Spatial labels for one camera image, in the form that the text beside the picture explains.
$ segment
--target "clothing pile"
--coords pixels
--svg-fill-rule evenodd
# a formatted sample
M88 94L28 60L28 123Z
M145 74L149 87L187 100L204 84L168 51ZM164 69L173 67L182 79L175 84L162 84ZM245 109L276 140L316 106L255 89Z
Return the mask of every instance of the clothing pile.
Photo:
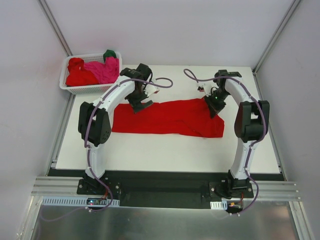
M180 134L202 138L222 138L225 122L210 117L203 98L154 102L134 113L130 104L119 104L113 115L114 133Z
M86 62L78 57L69 60L69 76L65 84L68 87L113 84L119 76L119 59L112 50L103 54L104 63Z

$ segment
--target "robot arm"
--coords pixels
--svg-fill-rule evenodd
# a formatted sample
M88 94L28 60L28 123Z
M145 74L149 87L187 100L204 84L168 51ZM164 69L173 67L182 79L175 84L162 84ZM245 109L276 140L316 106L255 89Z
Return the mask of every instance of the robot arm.
M151 69L144 64L140 64L137 69L125 68L121 71L117 81L100 98L92 103L84 102L80 106L78 131L85 141L88 155L85 173L90 178L94 179L96 176L99 179L105 173L106 156L103 154L103 145L111 134L112 127L109 115L113 113L117 105L126 99L133 111L137 113L153 103L148 101L142 105L141 101L153 93L157 93L158 87L151 84L143 87L142 82L130 80L147 81L151 74Z
M204 100L210 116L213 118L226 106L225 99L229 95L239 106L234 123L234 132L238 137L234 162L225 182L215 187L217 195L230 199L234 192L244 192L250 187L250 166L259 141L268 132L270 105L268 101L257 101L250 95L239 72L219 70L214 77L213 81L195 79L198 89L205 92Z

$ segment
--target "white table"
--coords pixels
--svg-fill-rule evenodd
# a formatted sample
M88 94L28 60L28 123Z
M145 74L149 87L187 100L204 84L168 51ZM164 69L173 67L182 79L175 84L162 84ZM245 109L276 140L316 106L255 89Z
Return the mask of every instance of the white table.
M136 65L125 66L136 68ZM184 68L191 69L199 79L214 77L220 69L240 72L243 82L258 98L258 91L250 67L230 66L162 66L152 65L153 76L167 77L174 85L151 96L154 102L202 98L195 81L186 77ZM159 84L168 84L165 80ZM98 94L77 95L70 114L56 169L84 170L86 150L78 132L79 109L83 102L91 103ZM105 143L106 170L171 171L171 172L227 172L233 164L237 137L234 132L238 106L231 96L219 113L224 120L222 138L202 138L178 134L132 134L113 132ZM252 173L278 174L279 168L269 134L257 147L251 165Z

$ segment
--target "white plastic basket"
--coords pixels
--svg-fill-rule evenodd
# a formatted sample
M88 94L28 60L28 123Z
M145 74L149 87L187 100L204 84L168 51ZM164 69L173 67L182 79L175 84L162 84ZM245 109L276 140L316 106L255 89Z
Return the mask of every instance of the white plastic basket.
M60 88L63 90L68 90L72 94L91 94L91 93L102 93L108 90L111 84L98 84L98 85L88 85L88 86L67 86L66 80L69 76L69 60L72 58L81 58L84 60L85 63L97 61L100 63L104 63L104 57L103 53L93 53L93 54L83 54L83 55L75 55L75 56L68 56L63 61L62 71L60 75ZM119 73L122 70L122 57L121 54L117 51L115 51L116 57L119 59Z

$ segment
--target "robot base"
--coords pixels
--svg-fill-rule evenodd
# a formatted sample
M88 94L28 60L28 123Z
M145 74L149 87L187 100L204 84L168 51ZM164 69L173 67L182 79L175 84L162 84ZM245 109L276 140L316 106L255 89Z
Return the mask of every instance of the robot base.
M108 180L108 177L103 175L100 179L104 184L106 184L113 196L116 197L121 193L120 181ZM86 173L83 174L83 178L79 180L76 193L79 195L101 195L103 196L106 193L106 189L102 186L96 179L89 177Z
M244 198L254 197L252 185L250 183L249 178L247 179L233 178L230 170L224 182L220 182L212 186L210 184L209 184L210 194L211 192L214 192L216 195L218 195L221 198L225 198L225 199L238 198L239 196L241 196L241 193L243 193Z

